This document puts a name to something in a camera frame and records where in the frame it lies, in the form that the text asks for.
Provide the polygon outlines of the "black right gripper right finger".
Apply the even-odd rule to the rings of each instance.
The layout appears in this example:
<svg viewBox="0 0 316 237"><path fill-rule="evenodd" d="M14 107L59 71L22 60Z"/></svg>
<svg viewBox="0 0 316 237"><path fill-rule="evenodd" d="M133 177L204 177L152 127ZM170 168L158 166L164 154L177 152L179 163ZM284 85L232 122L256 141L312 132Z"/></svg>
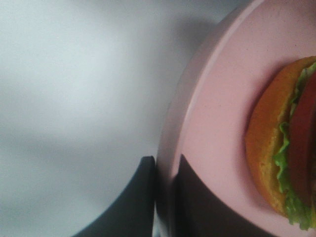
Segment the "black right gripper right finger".
<svg viewBox="0 0 316 237"><path fill-rule="evenodd" d="M186 158L175 179L175 237L271 237L227 207L201 181Z"/></svg>

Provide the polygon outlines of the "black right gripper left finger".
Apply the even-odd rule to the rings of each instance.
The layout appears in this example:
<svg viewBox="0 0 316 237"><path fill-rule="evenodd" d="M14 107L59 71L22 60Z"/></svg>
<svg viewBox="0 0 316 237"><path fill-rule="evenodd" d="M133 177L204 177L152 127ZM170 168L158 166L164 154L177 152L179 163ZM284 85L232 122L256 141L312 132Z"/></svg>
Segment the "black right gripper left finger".
<svg viewBox="0 0 316 237"><path fill-rule="evenodd" d="M151 237L154 221L156 164L153 156L140 160L118 198L76 237Z"/></svg>

